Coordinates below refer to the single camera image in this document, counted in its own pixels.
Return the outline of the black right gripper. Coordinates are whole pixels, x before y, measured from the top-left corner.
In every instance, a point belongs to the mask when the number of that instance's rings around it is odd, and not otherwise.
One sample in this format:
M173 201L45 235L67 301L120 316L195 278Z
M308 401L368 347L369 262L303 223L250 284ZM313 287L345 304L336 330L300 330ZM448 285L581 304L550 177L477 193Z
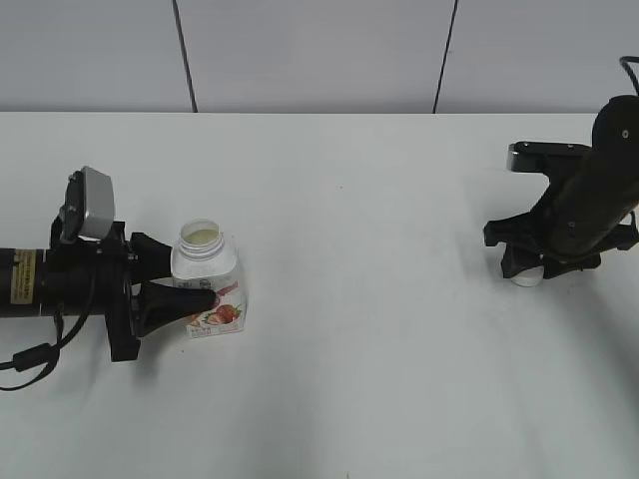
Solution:
M484 243L506 244L501 261L505 278L538 266L545 279L595 269L604 252L628 250L638 243L633 217L637 206L636 199L555 200L522 215L488 222ZM622 223L626 216L632 217L628 225Z

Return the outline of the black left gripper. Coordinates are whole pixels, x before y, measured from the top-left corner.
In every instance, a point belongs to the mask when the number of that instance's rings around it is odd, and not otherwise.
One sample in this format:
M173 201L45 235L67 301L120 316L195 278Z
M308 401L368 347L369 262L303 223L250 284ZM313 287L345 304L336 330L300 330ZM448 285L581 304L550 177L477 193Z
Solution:
M140 350L138 338L213 309L217 295L210 289L144 282L132 298L131 277L171 276L171 252L169 245L143 233L132 233L127 242L125 224L119 221L113 222L104 239L64 242L63 222L53 221L45 255L42 307L51 307L56 316L78 317L60 346L77 336L90 315L102 315L111 360L133 361Z

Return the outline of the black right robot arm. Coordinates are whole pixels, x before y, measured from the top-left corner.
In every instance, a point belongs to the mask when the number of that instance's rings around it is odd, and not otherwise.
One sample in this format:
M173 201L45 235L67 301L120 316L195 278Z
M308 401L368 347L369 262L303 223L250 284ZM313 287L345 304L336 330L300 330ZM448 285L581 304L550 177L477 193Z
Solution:
M510 144L508 169L542 174L548 186L529 212L483 229L485 245L505 246L504 278L536 269L544 279L595 269L604 252L637 244L637 97L608 101L594 120L590 145Z

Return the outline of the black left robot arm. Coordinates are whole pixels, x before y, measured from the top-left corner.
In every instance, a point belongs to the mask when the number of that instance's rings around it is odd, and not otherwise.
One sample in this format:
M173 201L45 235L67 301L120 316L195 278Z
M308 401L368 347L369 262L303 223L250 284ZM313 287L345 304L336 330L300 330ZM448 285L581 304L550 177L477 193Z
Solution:
M64 243L61 231L55 221L47 249L2 249L2 316L101 315L111 359L122 362L137 358L143 337L214 306L209 289L164 285L171 248L143 233L127 235L122 222L101 240Z

